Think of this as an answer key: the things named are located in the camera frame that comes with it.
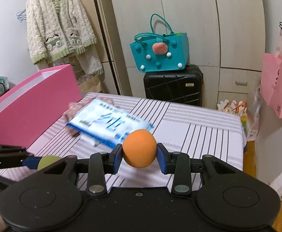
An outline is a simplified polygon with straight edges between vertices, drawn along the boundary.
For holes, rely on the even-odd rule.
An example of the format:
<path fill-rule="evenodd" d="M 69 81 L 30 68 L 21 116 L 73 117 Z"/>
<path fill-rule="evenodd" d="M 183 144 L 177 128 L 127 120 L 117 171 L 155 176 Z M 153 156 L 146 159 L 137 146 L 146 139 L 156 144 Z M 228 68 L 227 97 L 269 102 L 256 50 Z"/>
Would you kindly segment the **cream fleece jacket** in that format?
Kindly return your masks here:
<path fill-rule="evenodd" d="M 38 70 L 71 64 L 77 78 L 103 74 L 97 37 L 80 0 L 27 0 L 26 22 Z"/>

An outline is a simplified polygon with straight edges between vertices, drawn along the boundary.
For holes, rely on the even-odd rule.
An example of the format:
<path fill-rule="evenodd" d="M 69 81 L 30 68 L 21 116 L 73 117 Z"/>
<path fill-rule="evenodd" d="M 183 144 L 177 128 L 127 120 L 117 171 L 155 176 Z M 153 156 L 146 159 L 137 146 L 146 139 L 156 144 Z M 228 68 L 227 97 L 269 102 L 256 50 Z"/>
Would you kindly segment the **orange makeup sponge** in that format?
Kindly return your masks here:
<path fill-rule="evenodd" d="M 123 142 L 123 158 L 133 168 L 145 168 L 157 156 L 157 142 L 145 129 L 139 129 L 127 136 Z"/>

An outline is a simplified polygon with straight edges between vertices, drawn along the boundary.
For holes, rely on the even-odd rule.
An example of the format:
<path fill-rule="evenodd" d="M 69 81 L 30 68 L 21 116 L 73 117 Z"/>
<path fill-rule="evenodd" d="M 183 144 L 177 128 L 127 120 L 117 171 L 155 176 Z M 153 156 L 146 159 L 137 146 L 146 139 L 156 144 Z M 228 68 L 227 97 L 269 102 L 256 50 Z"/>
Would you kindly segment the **brown paper bag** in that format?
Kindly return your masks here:
<path fill-rule="evenodd" d="M 103 88 L 98 75 L 95 76 L 82 76 L 78 79 L 78 86 L 81 93 L 101 93 Z"/>

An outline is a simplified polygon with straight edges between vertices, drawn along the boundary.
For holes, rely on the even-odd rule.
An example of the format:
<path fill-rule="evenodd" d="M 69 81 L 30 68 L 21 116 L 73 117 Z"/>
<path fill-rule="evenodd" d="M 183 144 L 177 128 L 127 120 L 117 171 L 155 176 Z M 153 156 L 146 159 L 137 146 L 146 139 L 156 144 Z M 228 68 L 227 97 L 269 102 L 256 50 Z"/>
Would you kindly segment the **pink cardboard box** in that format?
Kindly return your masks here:
<path fill-rule="evenodd" d="M 38 71 L 0 97 L 0 144 L 29 148 L 81 99 L 71 65 Z"/>

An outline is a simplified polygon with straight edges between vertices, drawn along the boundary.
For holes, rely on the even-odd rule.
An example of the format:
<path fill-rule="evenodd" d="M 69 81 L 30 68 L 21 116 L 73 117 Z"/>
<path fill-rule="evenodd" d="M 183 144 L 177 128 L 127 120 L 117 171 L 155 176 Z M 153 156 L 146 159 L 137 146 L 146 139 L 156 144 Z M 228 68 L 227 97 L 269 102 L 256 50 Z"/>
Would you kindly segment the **striped pink tablecloth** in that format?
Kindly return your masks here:
<path fill-rule="evenodd" d="M 211 154 L 228 164 L 243 170 L 243 149 L 240 119 L 213 109 L 184 104 L 169 103 L 145 98 L 107 94 L 118 108 L 132 113 L 153 124 L 153 136 L 169 152 L 178 151 L 191 158 L 201 159 Z M 96 152 L 110 152 L 105 145 L 94 143 L 84 135 L 71 136 L 64 129 L 64 118 L 60 117 L 30 147 L 36 156 L 54 155 L 66 157 L 76 155 L 89 158 Z M 18 181 L 34 173 L 27 167 L 1 169 L 0 175 Z M 107 189 L 111 187 L 155 187 L 167 186 L 171 190 L 173 175 L 160 172 L 155 160 L 150 166 L 135 169 L 122 161 L 116 175 L 105 176 Z"/>

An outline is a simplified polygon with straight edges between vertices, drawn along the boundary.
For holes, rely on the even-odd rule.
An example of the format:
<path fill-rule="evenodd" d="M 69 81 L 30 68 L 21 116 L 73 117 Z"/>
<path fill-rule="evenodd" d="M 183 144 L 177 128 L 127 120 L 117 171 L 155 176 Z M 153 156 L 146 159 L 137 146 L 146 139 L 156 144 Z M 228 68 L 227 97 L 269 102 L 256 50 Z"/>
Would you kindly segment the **floral gift bag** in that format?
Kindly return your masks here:
<path fill-rule="evenodd" d="M 246 127 L 246 122 L 248 120 L 248 115 L 246 113 L 247 110 L 247 102 L 246 101 L 229 101 L 224 100 L 217 104 L 217 110 L 220 112 L 225 112 L 232 115 L 237 115 L 241 119 L 241 123 L 243 127 Z"/>

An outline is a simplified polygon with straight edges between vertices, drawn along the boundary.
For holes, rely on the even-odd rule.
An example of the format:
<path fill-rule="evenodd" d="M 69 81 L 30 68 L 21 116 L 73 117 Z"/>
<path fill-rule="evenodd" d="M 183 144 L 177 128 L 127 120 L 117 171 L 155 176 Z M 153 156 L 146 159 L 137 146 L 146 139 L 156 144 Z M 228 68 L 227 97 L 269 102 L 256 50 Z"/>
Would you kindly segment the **green makeup sponge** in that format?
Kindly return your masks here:
<path fill-rule="evenodd" d="M 48 167 L 49 165 L 59 161 L 61 158 L 53 155 L 44 156 L 40 159 L 37 170 Z"/>

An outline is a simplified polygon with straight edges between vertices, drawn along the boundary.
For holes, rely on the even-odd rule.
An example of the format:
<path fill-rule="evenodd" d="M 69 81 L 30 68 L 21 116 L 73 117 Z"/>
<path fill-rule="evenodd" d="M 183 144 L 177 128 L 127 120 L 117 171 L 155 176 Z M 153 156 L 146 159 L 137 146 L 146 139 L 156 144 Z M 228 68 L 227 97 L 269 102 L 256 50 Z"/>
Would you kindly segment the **teal felt handbag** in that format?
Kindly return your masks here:
<path fill-rule="evenodd" d="M 132 55 L 139 72 L 159 72 L 183 70 L 189 58 L 188 37 L 185 32 L 173 32 L 169 23 L 159 14 L 159 17 L 169 28 L 169 35 L 155 33 L 153 25 L 151 32 L 140 33 L 134 36 L 130 44 Z"/>

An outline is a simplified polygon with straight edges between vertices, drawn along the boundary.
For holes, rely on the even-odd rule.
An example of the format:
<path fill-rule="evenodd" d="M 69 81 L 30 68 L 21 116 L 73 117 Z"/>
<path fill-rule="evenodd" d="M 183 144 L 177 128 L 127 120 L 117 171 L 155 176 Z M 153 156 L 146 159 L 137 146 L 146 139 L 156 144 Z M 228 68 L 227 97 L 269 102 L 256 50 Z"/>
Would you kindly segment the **blue wet wipes pack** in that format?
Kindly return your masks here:
<path fill-rule="evenodd" d="M 151 131 L 153 125 L 98 98 L 84 106 L 67 127 L 85 134 L 99 143 L 114 149 L 127 136 L 139 129 Z"/>

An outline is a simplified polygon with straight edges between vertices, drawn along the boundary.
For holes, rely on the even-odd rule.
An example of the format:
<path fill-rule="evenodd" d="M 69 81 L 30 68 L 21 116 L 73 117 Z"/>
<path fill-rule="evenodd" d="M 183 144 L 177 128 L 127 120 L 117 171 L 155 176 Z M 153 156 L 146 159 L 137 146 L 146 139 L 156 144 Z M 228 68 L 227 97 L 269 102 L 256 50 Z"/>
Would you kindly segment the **black suitcase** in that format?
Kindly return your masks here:
<path fill-rule="evenodd" d="M 143 81 L 149 99 L 202 105 L 203 73 L 196 65 L 187 65 L 183 70 L 148 72 Z"/>

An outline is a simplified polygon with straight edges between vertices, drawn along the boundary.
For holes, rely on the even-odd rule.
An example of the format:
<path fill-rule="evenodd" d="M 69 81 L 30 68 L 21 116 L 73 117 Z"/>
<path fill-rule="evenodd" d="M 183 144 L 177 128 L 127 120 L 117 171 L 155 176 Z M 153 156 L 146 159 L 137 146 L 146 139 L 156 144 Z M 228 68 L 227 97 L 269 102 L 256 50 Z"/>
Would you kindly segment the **pink floral scrunchie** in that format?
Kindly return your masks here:
<path fill-rule="evenodd" d="M 89 103 L 91 103 L 96 98 L 108 104 L 114 105 L 114 102 L 112 99 L 108 99 L 106 97 L 100 97 L 100 96 L 94 96 L 94 97 L 82 100 L 81 102 L 77 102 L 77 103 L 71 102 L 69 104 L 68 110 L 64 112 L 62 115 L 64 117 L 65 123 L 67 124 L 70 120 L 72 120 L 82 108 L 87 106 Z"/>

